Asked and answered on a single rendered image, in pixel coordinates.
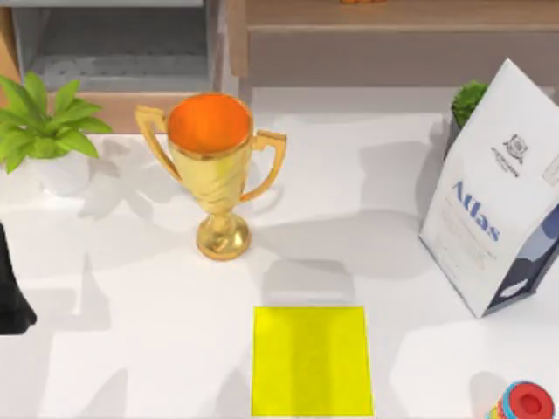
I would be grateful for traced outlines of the gold trophy cup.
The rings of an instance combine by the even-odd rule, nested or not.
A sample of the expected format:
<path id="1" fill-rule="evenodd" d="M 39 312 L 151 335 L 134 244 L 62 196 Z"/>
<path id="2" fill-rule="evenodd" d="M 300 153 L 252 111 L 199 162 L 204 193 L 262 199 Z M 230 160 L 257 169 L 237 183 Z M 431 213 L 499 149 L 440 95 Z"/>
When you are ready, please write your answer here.
<path id="1" fill-rule="evenodd" d="M 170 113 L 138 106 L 135 119 L 152 154 L 194 197 L 207 217 L 197 248 L 207 258 L 238 258 L 249 247 L 248 224 L 233 209 L 272 187 L 286 156 L 287 137 L 253 128 L 252 112 L 226 93 L 197 93 Z M 265 180 L 245 191 L 252 152 L 274 150 Z"/>

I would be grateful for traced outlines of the flat yellow square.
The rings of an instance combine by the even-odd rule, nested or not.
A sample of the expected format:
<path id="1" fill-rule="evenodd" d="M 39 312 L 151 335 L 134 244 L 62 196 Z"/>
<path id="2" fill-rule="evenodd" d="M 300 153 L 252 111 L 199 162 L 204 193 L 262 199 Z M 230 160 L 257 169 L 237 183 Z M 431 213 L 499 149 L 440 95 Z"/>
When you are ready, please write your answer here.
<path id="1" fill-rule="evenodd" d="M 372 417 L 363 308 L 255 307 L 251 413 Z"/>

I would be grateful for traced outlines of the pale wooden drawer front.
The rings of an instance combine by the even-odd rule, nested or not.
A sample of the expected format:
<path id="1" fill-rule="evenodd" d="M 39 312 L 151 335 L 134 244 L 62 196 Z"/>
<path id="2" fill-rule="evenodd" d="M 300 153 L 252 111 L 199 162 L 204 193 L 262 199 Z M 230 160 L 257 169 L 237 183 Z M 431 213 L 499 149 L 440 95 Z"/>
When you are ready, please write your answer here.
<path id="1" fill-rule="evenodd" d="M 200 92 L 78 92 L 75 97 L 101 107 L 93 117 L 112 128 L 113 134 L 138 134 L 135 109 L 147 106 L 169 114 L 179 103 Z"/>

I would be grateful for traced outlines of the wooden shelf cupboard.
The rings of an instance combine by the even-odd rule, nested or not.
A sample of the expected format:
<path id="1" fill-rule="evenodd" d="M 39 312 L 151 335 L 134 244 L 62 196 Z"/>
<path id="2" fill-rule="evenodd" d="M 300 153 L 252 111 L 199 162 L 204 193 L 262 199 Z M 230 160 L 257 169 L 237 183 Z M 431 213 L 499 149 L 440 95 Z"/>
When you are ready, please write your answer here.
<path id="1" fill-rule="evenodd" d="M 511 59 L 559 86 L 559 0 L 224 0 L 254 86 L 457 86 Z"/>

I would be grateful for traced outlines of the white and blue paper bag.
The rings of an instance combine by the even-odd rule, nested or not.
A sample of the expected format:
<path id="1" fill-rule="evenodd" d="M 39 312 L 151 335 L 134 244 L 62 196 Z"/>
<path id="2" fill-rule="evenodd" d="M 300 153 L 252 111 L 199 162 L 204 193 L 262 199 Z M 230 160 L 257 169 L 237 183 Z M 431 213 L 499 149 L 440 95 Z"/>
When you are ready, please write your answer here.
<path id="1" fill-rule="evenodd" d="M 535 293 L 559 258 L 559 106 L 513 61 L 452 144 L 420 237 L 478 318 Z"/>

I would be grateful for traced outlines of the small dark green plant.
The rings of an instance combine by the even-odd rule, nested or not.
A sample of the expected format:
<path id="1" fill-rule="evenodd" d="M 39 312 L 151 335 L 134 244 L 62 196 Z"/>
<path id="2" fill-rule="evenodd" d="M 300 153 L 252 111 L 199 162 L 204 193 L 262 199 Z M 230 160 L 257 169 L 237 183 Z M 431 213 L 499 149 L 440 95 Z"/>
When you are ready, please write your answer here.
<path id="1" fill-rule="evenodd" d="M 461 129 L 480 103 L 488 84 L 476 80 L 465 83 L 454 95 L 451 103 L 451 122 L 444 158 L 448 155 Z"/>

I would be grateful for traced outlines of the drawer with grey pierced inside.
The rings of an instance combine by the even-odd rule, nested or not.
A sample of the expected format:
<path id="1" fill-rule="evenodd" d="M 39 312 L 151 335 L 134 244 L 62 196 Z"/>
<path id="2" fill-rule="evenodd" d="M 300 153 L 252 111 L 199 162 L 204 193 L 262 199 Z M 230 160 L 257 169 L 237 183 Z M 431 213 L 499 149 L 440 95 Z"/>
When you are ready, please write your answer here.
<path id="1" fill-rule="evenodd" d="M 220 0 L 0 0 L 0 74 L 48 93 L 219 88 Z"/>

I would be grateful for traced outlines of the green plant in white pot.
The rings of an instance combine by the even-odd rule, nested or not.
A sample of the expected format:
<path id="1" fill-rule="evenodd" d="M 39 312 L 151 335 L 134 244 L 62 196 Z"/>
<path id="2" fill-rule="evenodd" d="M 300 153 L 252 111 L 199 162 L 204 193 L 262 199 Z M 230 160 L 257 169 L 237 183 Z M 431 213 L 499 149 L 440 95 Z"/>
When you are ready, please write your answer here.
<path id="1" fill-rule="evenodd" d="M 43 80 L 28 72 L 22 84 L 0 75 L 8 105 L 0 108 L 0 163 L 9 175 L 28 161 L 43 187 L 57 196 L 71 196 L 90 182 L 89 161 L 99 152 L 89 136 L 111 134 L 97 117 L 101 106 L 78 96 L 80 81 L 58 89 L 53 105 Z"/>

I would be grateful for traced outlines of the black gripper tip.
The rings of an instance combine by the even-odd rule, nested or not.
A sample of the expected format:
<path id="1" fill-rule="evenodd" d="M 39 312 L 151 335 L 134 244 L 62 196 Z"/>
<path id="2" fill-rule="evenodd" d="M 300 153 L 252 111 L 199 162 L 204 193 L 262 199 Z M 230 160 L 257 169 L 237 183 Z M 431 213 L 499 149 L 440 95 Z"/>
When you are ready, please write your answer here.
<path id="1" fill-rule="evenodd" d="M 0 223 L 0 336 L 24 334 L 37 319 L 17 283 L 5 230 Z"/>

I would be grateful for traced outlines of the stack of coloured rings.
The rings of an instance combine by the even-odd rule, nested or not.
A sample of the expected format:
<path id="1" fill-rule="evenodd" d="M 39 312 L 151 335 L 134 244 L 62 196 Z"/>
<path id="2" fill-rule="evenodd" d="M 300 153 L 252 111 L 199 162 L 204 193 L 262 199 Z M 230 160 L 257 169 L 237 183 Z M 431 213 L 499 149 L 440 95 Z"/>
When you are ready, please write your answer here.
<path id="1" fill-rule="evenodd" d="M 531 381 L 510 384 L 483 419 L 555 419 L 551 395 Z"/>

